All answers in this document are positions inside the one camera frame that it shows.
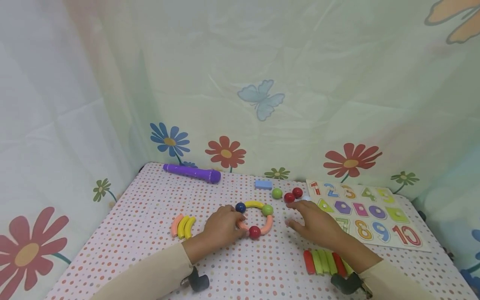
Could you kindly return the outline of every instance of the orange curved piece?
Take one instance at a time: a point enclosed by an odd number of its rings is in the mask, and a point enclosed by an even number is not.
[[[238,228],[241,228],[241,229],[246,229],[247,230],[247,235],[246,237],[249,235],[249,228],[247,225],[245,225],[245,223],[243,221],[237,221],[237,227]]]
[[[173,238],[177,237],[177,228],[182,219],[183,219],[183,214],[179,214],[175,218],[175,220],[173,220],[172,226],[170,226],[170,234],[172,235]]]
[[[262,235],[267,234],[270,231],[270,229],[272,229],[272,226],[273,226],[273,216],[269,215],[267,216],[267,222],[265,223],[265,226],[263,226],[260,229],[260,232],[262,233]]]

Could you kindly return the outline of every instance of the number puzzle board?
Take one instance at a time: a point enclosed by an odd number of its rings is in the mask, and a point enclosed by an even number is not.
[[[431,252],[388,188],[307,180],[310,198],[359,241]]]

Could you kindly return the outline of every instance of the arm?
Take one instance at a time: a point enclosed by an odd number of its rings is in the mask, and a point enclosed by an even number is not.
[[[384,261],[356,238],[345,233],[337,222],[315,203],[298,201],[287,204],[303,217],[305,225],[294,220],[286,224],[302,237],[337,252],[359,274],[378,300],[432,300],[433,295]]]
[[[192,273],[192,264],[245,236],[245,230],[235,228],[237,220],[244,219],[231,205],[221,206],[209,217],[202,233],[136,263],[91,300],[155,300],[165,296]]]

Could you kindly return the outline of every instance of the sleeve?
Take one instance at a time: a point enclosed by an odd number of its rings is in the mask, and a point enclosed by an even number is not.
[[[434,300],[419,284],[386,261],[381,261],[359,274],[375,300]]]
[[[178,243],[120,273],[91,300],[155,300],[178,288],[192,271],[187,253]]]

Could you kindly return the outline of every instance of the purple toy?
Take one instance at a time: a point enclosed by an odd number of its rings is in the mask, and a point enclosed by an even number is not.
[[[185,175],[203,179],[208,183],[218,183],[222,178],[222,174],[216,170],[203,170],[171,164],[164,164],[163,170],[177,175]]]

